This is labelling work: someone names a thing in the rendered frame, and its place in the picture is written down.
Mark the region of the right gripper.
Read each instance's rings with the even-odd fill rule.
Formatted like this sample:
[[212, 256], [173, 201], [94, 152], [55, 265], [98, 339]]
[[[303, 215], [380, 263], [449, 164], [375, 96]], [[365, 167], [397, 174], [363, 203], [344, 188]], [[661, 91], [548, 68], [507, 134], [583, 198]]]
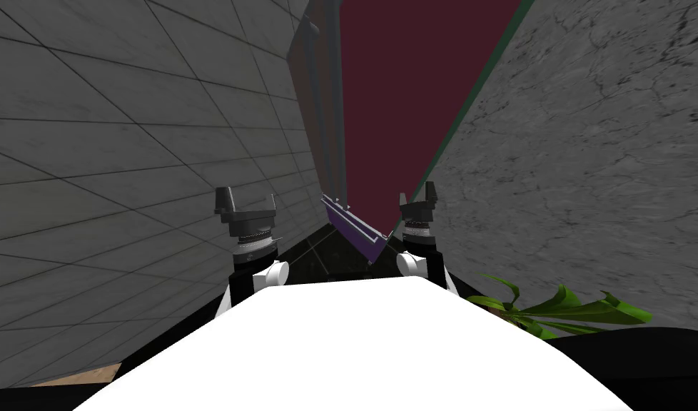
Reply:
[[402, 219], [407, 223], [431, 223], [438, 201], [437, 190], [432, 181], [425, 181], [425, 200], [408, 203], [405, 193], [399, 195]]

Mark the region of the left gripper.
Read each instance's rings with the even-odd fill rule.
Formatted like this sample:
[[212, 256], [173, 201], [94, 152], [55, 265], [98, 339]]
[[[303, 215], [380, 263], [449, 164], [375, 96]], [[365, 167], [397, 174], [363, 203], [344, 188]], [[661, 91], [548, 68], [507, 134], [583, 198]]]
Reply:
[[236, 211], [231, 187], [215, 188], [214, 213], [226, 223], [231, 237], [248, 237], [275, 227], [277, 205], [275, 195], [268, 195], [269, 210]]

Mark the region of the purple flat bar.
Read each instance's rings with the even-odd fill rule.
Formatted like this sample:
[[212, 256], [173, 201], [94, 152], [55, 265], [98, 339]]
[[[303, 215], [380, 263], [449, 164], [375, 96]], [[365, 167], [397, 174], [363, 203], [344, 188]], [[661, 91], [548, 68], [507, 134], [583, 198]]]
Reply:
[[370, 227], [347, 208], [343, 208], [325, 194], [322, 194], [321, 201], [327, 210], [330, 224], [335, 226], [344, 238], [372, 265], [387, 245], [388, 237]]

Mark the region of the dark red door leaf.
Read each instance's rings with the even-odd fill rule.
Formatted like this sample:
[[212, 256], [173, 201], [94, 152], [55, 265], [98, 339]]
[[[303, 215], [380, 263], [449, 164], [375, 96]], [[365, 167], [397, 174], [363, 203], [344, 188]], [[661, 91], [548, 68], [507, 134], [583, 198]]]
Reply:
[[343, 0], [347, 203], [387, 235], [522, 0]]

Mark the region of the grey panelled door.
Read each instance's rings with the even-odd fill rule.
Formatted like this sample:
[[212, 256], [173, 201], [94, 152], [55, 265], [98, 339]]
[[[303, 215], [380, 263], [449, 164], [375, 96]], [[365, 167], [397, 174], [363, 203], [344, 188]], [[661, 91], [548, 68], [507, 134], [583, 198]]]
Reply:
[[322, 193], [347, 210], [342, 2], [308, 2], [290, 43], [287, 62]]

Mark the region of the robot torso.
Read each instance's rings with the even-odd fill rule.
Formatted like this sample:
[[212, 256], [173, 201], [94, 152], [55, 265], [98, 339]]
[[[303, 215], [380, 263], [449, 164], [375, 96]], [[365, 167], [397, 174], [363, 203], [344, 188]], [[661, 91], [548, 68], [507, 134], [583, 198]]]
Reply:
[[580, 365], [419, 277], [266, 288], [75, 411], [632, 411]]

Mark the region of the green leafy plant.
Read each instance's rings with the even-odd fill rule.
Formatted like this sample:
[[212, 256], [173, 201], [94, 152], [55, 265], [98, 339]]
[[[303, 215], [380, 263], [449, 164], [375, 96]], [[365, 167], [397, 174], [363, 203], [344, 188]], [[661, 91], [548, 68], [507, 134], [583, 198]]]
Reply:
[[466, 300], [490, 310], [505, 322], [541, 340], [557, 338], [550, 328], [572, 335], [589, 335], [600, 333], [603, 329], [589, 326], [588, 323], [641, 325], [652, 320], [650, 312], [625, 303], [606, 291], [603, 292], [603, 299], [584, 304], [564, 285], [559, 285], [551, 298], [520, 309], [515, 305], [520, 297], [520, 289], [502, 278], [494, 277], [494, 280], [511, 290], [513, 299], [510, 302], [479, 295], [467, 297]]

